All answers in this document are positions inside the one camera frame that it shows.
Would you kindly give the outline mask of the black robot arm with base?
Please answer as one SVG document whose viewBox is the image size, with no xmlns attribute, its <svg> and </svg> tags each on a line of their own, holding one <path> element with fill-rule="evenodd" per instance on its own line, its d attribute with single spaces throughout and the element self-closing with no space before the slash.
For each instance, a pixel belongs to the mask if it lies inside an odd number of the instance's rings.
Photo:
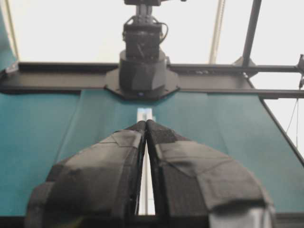
<svg viewBox="0 0 304 228">
<path fill-rule="evenodd" d="M 107 72 L 105 88 L 130 100 L 157 100 L 179 90 L 179 76 L 167 67 L 160 44 L 166 39 L 163 22 L 152 15 L 160 0 L 126 0 L 135 5 L 136 14 L 123 25 L 125 50 L 118 68 Z"/>
</svg>

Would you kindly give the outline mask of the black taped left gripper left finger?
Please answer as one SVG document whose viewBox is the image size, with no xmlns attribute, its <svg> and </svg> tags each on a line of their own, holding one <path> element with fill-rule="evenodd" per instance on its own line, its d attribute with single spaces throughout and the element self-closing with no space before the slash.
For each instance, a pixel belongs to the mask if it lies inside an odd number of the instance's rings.
<svg viewBox="0 0 304 228">
<path fill-rule="evenodd" d="M 123 228 L 137 213 L 145 122 L 54 164 L 32 192 L 27 228 Z"/>
</svg>

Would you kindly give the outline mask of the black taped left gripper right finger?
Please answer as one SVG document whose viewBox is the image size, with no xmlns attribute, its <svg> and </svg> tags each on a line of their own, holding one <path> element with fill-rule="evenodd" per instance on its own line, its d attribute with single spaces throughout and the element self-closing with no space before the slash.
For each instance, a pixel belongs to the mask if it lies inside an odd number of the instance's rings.
<svg viewBox="0 0 304 228">
<path fill-rule="evenodd" d="M 155 211 L 172 228 L 273 228 L 262 183 L 230 156 L 148 120 Z"/>
</svg>

